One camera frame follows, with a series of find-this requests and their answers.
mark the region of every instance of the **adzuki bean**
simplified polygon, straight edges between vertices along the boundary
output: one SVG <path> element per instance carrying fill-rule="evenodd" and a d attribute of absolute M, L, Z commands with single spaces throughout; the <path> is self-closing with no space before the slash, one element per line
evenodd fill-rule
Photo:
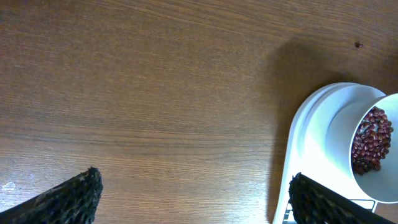
<path fill-rule="evenodd" d="M 364 175 L 370 170 L 381 169 L 380 159 L 385 159 L 391 148 L 394 128 L 384 110 L 374 107 L 364 117 L 351 148 L 353 172 Z"/>

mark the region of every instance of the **white digital scale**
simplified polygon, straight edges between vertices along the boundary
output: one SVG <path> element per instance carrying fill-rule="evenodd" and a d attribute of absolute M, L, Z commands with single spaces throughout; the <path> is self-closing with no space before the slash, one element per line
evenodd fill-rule
<path fill-rule="evenodd" d="M 289 131 L 282 183 L 273 224 L 296 223 L 289 201 L 289 183 L 298 172 L 374 212 L 377 202 L 352 186 L 325 156 L 330 123 L 344 107 L 363 99 L 385 96 L 382 91 L 357 83 L 334 83 L 312 93 L 296 112 Z"/>

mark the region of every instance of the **white container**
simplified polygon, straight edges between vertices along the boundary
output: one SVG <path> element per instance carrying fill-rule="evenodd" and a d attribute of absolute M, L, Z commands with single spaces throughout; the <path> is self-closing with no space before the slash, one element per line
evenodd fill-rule
<path fill-rule="evenodd" d="M 398 131 L 398 94 L 376 100 L 363 100 L 343 108 L 331 122 L 326 134 L 326 157 L 351 180 L 343 185 L 358 185 L 368 196 L 382 203 L 398 202 L 398 137 L 391 136 L 390 153 L 381 159 L 381 170 L 360 176 L 351 169 L 351 146 L 362 119 L 374 106 L 383 109 Z"/>

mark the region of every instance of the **white cup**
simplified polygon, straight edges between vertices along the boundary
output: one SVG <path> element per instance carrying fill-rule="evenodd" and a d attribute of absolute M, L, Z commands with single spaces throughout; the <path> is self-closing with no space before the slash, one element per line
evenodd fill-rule
<path fill-rule="evenodd" d="M 363 100 L 343 108 L 331 122 L 326 134 L 326 157 L 352 183 L 369 197 L 382 203 L 398 202 L 398 137 L 396 131 L 391 136 L 390 153 L 381 159 L 381 170 L 371 170 L 363 176 L 353 174 L 351 168 L 351 146 L 355 132 L 365 115 L 374 106 L 383 109 L 398 131 L 398 93 L 383 96 L 376 100 Z"/>

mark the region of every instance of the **wooden table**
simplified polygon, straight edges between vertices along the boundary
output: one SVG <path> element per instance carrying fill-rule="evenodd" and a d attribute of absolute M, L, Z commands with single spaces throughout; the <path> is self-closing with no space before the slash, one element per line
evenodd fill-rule
<path fill-rule="evenodd" d="M 301 102 L 398 91 L 395 0 L 60 2 L 0 2 L 0 211 L 94 166 L 97 224 L 271 222 Z"/>

